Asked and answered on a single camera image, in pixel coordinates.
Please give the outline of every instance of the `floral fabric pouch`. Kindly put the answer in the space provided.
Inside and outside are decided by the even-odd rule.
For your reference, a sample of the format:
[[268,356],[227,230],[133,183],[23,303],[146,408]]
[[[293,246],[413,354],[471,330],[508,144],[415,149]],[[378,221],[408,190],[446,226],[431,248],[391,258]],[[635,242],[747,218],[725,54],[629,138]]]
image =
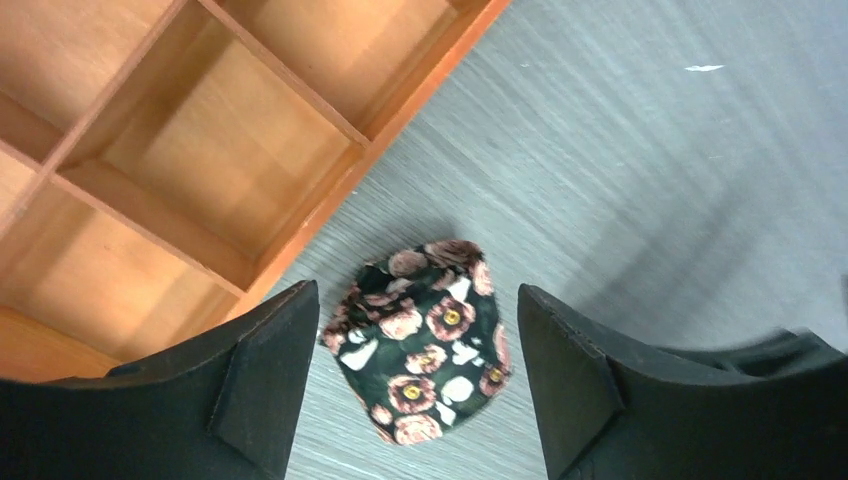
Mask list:
[[471,418],[507,384],[510,357],[480,248],[447,240],[365,265],[321,345],[383,440],[410,445]]

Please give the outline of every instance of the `shelf divider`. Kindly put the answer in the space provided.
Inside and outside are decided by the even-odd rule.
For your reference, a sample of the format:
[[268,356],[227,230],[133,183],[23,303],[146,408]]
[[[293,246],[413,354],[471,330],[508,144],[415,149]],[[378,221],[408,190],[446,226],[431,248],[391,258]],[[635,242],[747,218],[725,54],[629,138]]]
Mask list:
[[[15,189],[14,198],[10,202],[4,202],[6,204],[5,208],[0,208],[0,239],[2,239],[9,228],[15,223],[15,220],[20,217],[20,212],[26,209],[29,199],[43,185],[43,182],[40,180],[43,166],[2,139],[0,139],[0,160],[16,162],[33,172],[32,177],[26,181],[26,184],[22,188]],[[10,182],[12,178],[8,177],[0,181],[4,183]]]
[[68,166],[97,156],[126,127],[127,119],[158,78],[185,53],[207,21],[208,15],[199,4],[176,0],[127,60],[126,70],[119,71],[116,81],[107,86],[106,94],[90,109],[86,116],[89,121],[77,125],[79,134],[65,142],[66,150],[54,155],[60,158],[51,160]]
[[205,272],[237,297],[252,282],[251,258],[172,210],[111,165],[88,161],[51,178],[57,187]]
[[353,126],[338,110],[324,100],[306,82],[295,74],[286,64],[256,37],[244,28],[235,18],[224,10],[215,0],[198,0],[206,10],[227,28],[259,61],[265,64],[274,74],[295,91],[300,98],[318,111],[327,121],[352,141],[367,147],[371,141]]
[[41,165],[0,139],[0,231],[17,217],[17,205]]
[[37,171],[35,178],[27,185],[27,188],[20,193],[17,202],[11,209],[11,213],[9,215],[0,215],[0,238],[6,234],[19,216],[16,212],[25,211],[38,192],[50,185],[50,178],[53,176],[53,173],[68,158],[95,122],[100,120],[101,125],[104,125],[105,128],[113,128],[118,118],[114,114],[110,115],[109,110],[112,112],[121,110],[120,108],[114,108],[115,97],[121,93],[122,89],[126,90],[127,81],[132,78],[133,72],[145,60],[148,52],[156,45],[162,35],[168,30],[168,27],[172,23],[179,21],[180,18],[191,17],[192,12],[187,12],[187,10],[190,10],[189,5],[194,6],[195,4],[189,2],[190,0],[174,0],[153,28],[150,29],[150,32],[144,37],[138,48],[127,58],[112,80],[89,106],[88,110],[80,116],[79,120],[74,123],[73,127],[50,151],[47,158],[43,162],[39,162],[42,165],[41,168]]
[[219,323],[246,313],[262,301],[286,267],[341,206],[347,197],[346,193],[352,191],[361,180],[361,177],[355,176],[357,165],[367,152],[368,149],[361,145],[351,144],[348,147],[342,158],[298,205],[291,219],[277,231],[265,252],[257,259],[254,281],[247,293]]
[[487,0],[452,2],[458,15],[450,25],[433,38],[426,52],[417,59],[416,65],[398,79],[398,86],[381,103],[379,110],[372,112],[362,127],[367,138],[378,149],[391,143],[392,139],[412,119],[459,62],[465,58],[474,44],[492,24],[492,19],[503,11],[512,0]]

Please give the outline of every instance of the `wooden cubby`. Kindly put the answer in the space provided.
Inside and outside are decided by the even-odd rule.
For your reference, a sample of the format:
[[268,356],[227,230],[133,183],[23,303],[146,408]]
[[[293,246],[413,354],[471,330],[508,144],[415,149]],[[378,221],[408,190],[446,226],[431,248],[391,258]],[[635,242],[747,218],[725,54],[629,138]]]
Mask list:
[[102,375],[258,304],[508,2],[10,4],[0,375]]

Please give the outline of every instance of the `gold button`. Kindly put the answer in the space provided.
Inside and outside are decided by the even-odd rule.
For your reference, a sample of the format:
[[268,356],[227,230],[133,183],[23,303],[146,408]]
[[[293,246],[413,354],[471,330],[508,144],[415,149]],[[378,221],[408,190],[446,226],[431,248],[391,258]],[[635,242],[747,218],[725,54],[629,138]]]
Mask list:
[[417,400],[421,396],[421,389],[415,385],[407,385],[403,388],[403,395],[410,400]]
[[445,313],[445,323],[447,323],[448,325],[456,325],[457,323],[459,323],[459,320],[459,312],[457,312],[456,310],[448,310],[447,313]]

